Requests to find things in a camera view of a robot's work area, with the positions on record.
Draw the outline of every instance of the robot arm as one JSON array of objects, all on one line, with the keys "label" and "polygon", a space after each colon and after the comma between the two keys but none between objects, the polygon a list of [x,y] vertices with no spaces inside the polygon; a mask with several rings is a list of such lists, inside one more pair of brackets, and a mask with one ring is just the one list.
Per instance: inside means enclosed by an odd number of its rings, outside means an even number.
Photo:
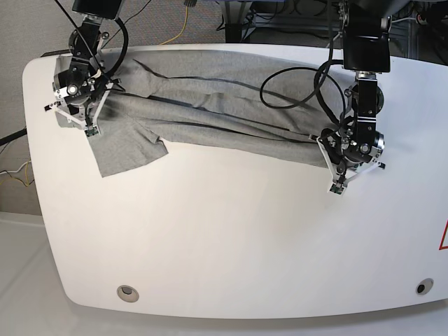
[{"label": "robot arm", "polygon": [[[123,1],[74,1],[72,9],[84,16],[83,23],[69,39],[72,54],[70,65],[57,66],[53,83],[56,102],[45,107],[46,111],[55,111],[67,117],[69,122],[76,123],[88,137],[99,133],[97,117],[109,90],[114,85],[120,87],[118,80],[113,80],[112,77],[125,58],[129,41],[126,27],[118,17]],[[108,71],[104,68],[101,53],[103,42],[109,38],[108,33],[100,32],[103,20],[115,20],[125,37],[120,58]]]},{"label": "robot arm", "polygon": [[389,52],[390,15],[408,0],[344,0],[340,4],[342,44],[347,70],[356,73],[355,83],[345,91],[349,108],[341,116],[337,133],[324,130],[318,145],[333,176],[330,191],[342,194],[348,183],[375,168],[384,151],[384,135],[377,131],[377,115],[384,104],[377,74],[391,70]]}]

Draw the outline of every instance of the round hole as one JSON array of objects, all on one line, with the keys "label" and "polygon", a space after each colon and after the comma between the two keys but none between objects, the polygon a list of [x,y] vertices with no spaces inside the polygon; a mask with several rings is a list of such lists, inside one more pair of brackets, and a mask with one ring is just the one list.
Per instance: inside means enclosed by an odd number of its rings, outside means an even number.
[{"label": "round hole", "polygon": [[419,283],[417,285],[415,291],[418,295],[425,295],[425,294],[429,293],[429,291],[431,290],[433,285],[434,285],[434,280],[424,279],[421,283]]},{"label": "round hole", "polygon": [[419,287],[417,287],[418,294],[422,294],[424,291],[425,291],[425,285],[419,285]]},{"label": "round hole", "polygon": [[139,294],[137,291],[133,289],[133,287],[129,286],[118,287],[117,294],[121,300],[129,303],[136,302],[139,299]]}]

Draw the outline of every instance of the metal grommet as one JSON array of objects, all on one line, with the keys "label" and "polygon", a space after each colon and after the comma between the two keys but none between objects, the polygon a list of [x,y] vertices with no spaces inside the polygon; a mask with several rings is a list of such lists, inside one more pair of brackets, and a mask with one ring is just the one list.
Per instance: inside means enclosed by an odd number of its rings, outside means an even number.
[{"label": "metal grommet", "polygon": [[361,151],[362,154],[368,154],[370,153],[370,146],[364,143],[363,145],[361,145],[359,150]]},{"label": "metal grommet", "polygon": [[69,95],[74,96],[78,93],[78,87],[76,85],[69,85],[67,92]]},{"label": "metal grommet", "polygon": [[118,297],[129,303],[136,302],[139,299],[139,293],[130,286],[120,286],[117,289]]},{"label": "metal grommet", "polygon": [[433,286],[434,280],[424,279],[421,283],[419,283],[415,291],[418,295],[425,295],[431,290]]}]

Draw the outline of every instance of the red warning label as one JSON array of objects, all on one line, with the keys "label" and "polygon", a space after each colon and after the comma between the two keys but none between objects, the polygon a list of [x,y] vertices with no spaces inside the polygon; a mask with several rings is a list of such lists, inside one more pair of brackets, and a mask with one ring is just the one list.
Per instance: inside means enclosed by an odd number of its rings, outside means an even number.
[{"label": "red warning label", "polygon": [[448,222],[447,222],[447,226],[445,226],[445,231],[443,232],[443,237],[442,237],[442,241],[440,242],[440,250],[445,250],[448,249]]}]

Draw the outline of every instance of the desk leg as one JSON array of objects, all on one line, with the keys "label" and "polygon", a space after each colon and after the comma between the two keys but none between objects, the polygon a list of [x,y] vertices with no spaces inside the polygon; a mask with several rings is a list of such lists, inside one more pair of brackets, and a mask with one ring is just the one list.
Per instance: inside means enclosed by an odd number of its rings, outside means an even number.
[{"label": "desk leg", "polygon": [[225,42],[241,43],[243,24],[252,1],[219,1],[225,23]]}]

